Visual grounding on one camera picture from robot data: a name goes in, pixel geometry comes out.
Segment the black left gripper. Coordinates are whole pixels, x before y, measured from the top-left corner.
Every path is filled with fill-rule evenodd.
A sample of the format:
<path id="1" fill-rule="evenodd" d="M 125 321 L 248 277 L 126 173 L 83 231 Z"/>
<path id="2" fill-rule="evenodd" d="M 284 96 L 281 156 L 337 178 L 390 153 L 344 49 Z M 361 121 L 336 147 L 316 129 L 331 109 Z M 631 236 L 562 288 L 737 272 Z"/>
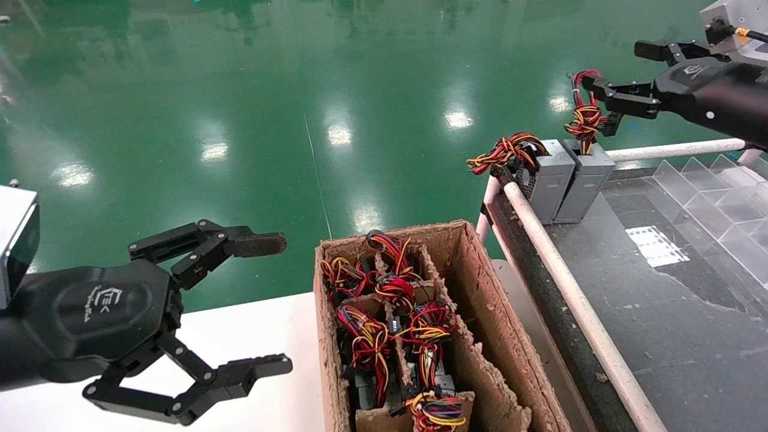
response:
<path id="1" fill-rule="evenodd" d="M 200 220 L 129 244 L 134 262 L 28 274 L 7 309 L 9 385 L 75 383 L 101 375 L 83 397 L 102 410 L 189 426 L 215 404 L 249 396 L 259 379 L 290 374 L 284 353 L 217 368 L 175 337 L 181 295 L 230 257 L 278 255 L 282 232 Z M 179 258 L 170 274 L 158 263 Z M 194 383 L 171 397 L 121 383 L 167 356 Z"/>

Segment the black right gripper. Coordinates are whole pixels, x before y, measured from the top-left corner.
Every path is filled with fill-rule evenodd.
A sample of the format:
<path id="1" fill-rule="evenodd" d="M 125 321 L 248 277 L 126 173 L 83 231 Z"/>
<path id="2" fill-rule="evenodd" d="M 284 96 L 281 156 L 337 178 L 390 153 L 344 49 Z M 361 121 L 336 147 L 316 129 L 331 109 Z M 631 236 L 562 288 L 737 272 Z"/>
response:
<path id="1" fill-rule="evenodd" d="M 595 74 L 584 76 L 582 87 L 609 112 L 655 119 L 664 110 L 694 125 L 766 148 L 766 68 L 730 62 L 726 55 L 713 54 L 695 40 L 638 40 L 634 55 L 674 65 L 656 77 L 656 96 L 652 82 L 613 83 Z"/>

